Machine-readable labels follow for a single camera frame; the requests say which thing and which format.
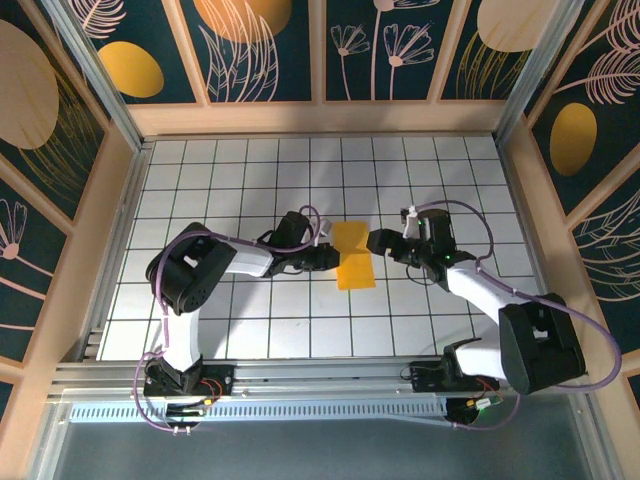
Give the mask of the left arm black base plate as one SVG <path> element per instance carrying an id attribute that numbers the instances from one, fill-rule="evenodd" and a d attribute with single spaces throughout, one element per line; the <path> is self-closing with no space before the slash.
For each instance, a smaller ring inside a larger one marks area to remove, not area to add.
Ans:
<path id="1" fill-rule="evenodd" d="M 164 359 L 150 360 L 145 368 L 143 393 L 148 397 L 229 396 L 234 382 L 233 365 L 208 365 L 201 359 L 186 370 Z"/>

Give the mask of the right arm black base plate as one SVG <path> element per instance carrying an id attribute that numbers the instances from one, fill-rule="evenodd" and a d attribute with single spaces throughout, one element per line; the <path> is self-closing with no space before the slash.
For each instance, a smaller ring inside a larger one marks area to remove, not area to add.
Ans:
<path id="1" fill-rule="evenodd" d="M 415 393 L 482 392 L 499 390 L 499 381 L 483 375 L 467 375 L 450 359 L 409 364 L 409 380 Z"/>

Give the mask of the aluminium side rail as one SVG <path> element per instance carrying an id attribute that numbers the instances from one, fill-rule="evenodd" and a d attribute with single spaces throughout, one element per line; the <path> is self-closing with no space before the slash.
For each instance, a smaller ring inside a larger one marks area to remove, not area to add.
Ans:
<path id="1" fill-rule="evenodd" d="M 501 148 L 501 154 L 540 291 L 559 294 L 569 307 L 581 307 L 575 253 L 538 148 L 524 136 L 510 139 Z"/>
<path id="2" fill-rule="evenodd" d="M 89 358 L 93 361 L 100 356 L 99 345 L 105 336 L 104 330 L 108 329 L 108 323 L 111 321 L 121 268 L 126 257 L 135 211 L 141 197 L 152 149 L 153 145 L 144 145 L 133 152 L 129 159 L 127 174 L 119 190 L 118 202 L 108 223 L 109 235 L 101 250 L 101 263 L 95 276 L 80 338 L 73 352 L 69 354 L 69 359 L 82 362 Z"/>

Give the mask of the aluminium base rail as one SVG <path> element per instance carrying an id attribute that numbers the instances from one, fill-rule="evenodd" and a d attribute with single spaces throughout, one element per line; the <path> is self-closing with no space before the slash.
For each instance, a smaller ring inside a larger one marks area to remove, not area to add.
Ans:
<path id="1" fill-rule="evenodd" d="M 415 393 L 409 364 L 439 356 L 289 360 L 206 360 L 233 365 L 234 382 L 225 401 L 373 399 L 394 396 L 466 397 L 471 392 Z M 135 361 L 61 363 L 47 395 L 50 403 L 126 401 L 191 403 L 207 396 L 148 397 L 144 368 Z"/>

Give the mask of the yellow paper sheet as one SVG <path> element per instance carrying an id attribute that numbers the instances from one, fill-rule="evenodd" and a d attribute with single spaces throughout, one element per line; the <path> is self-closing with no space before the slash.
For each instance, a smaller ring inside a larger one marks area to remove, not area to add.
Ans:
<path id="1" fill-rule="evenodd" d="M 363 221 L 337 222 L 333 226 L 333 246 L 340 253 L 336 268 L 339 290 L 375 287 L 372 254 L 367 248 L 369 228 Z"/>

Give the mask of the aluminium corner post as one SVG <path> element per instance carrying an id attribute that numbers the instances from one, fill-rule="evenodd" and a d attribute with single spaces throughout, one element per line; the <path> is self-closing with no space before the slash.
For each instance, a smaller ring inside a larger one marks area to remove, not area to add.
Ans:
<path id="1" fill-rule="evenodd" d="M 79 20 L 66 0 L 41 0 L 50 18 L 57 24 L 74 58 L 84 69 L 87 79 L 111 115 L 129 146 L 140 152 L 144 136 L 136 126 L 126 103 L 116 89 L 92 41 L 84 33 Z"/>
<path id="2" fill-rule="evenodd" d="M 499 150 L 504 149 L 526 105 L 552 69 L 554 59 L 558 56 L 571 29 L 575 25 L 580 25 L 579 17 L 582 11 L 589 11 L 594 3 L 595 0 L 558 0 L 509 94 L 497 129 L 493 133 L 495 145 Z"/>

